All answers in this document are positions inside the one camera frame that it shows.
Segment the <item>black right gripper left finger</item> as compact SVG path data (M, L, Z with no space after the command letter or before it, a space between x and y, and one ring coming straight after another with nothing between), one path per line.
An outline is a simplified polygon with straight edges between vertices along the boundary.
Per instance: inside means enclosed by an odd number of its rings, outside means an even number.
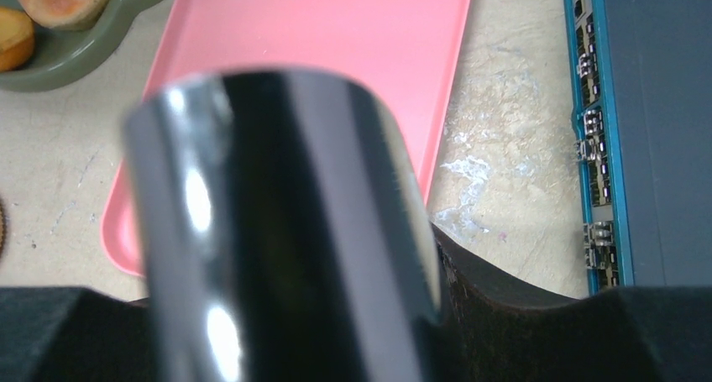
M81 287L1 289L3 381L153 381L145 306Z

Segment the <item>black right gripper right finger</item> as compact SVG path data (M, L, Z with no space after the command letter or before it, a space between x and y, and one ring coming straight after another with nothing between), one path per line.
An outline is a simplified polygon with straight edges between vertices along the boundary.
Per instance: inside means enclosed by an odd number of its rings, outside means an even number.
M710 288L616 287L574 299L433 233L448 334L439 380L710 380Z

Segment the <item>black cat-paw tongs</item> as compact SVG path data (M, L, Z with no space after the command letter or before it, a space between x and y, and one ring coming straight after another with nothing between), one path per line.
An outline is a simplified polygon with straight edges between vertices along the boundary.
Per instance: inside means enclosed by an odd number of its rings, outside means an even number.
M159 380L437 377L437 248L395 131L311 70L197 77L128 115Z

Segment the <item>green three-tier stand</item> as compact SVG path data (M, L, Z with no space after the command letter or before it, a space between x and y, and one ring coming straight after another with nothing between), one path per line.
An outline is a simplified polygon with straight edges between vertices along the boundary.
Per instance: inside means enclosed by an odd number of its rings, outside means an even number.
M109 0L89 29L64 31L36 24L34 53L26 64L1 74L1 88L45 92L81 79L122 43L134 19L163 0Z

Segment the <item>yellow egg tart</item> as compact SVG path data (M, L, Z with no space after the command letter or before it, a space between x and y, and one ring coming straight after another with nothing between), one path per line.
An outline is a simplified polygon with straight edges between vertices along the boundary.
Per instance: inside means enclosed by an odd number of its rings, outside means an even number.
M34 22L23 11L1 7L1 72L25 64L34 53Z

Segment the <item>pink serving tray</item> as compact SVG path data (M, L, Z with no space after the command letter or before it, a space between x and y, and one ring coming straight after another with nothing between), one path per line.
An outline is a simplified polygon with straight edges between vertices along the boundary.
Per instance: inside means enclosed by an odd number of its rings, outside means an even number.
M144 89L257 66L363 82L393 112L428 196L471 0L175 0Z

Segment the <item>paw print bun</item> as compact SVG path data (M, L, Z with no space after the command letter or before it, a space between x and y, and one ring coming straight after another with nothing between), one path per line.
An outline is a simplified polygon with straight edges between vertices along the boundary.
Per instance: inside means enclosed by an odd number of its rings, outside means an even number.
M101 17L110 0L18 0L37 24L47 29L89 29Z

